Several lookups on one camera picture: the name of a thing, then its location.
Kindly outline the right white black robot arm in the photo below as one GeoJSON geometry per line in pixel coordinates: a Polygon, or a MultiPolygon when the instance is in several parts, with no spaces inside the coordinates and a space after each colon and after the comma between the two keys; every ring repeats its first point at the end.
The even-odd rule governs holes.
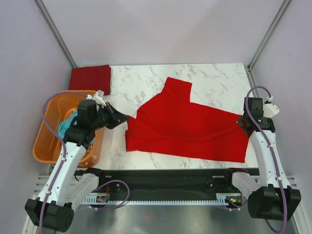
{"type": "Polygon", "coordinates": [[[255,181],[248,173],[236,172],[223,179],[223,186],[229,192],[237,189],[242,192],[252,218],[290,220],[301,201],[301,193],[292,188],[282,168],[273,120],[264,115],[268,105],[261,98],[249,97],[238,120],[255,151],[259,179],[255,181]]]}

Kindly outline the bright red t shirt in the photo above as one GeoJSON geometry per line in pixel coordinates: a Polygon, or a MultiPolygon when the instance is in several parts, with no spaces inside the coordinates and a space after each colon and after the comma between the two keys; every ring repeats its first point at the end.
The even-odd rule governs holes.
{"type": "Polygon", "coordinates": [[[126,150],[245,162],[249,140],[237,124],[241,116],[191,102],[191,88],[167,78],[162,91],[128,120],[126,150]]]}

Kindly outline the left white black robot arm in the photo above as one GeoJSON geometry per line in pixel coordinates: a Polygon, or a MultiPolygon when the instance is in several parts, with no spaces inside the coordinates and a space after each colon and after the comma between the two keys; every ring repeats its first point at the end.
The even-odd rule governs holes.
{"type": "Polygon", "coordinates": [[[128,119],[108,102],[85,99],[79,103],[77,115],[60,140],[61,151],[49,179],[36,199],[26,201],[24,208],[34,225],[64,233],[84,198],[93,190],[105,190],[106,178],[90,173],[83,175],[72,189],[69,185],[96,130],[113,129],[128,119]]]}

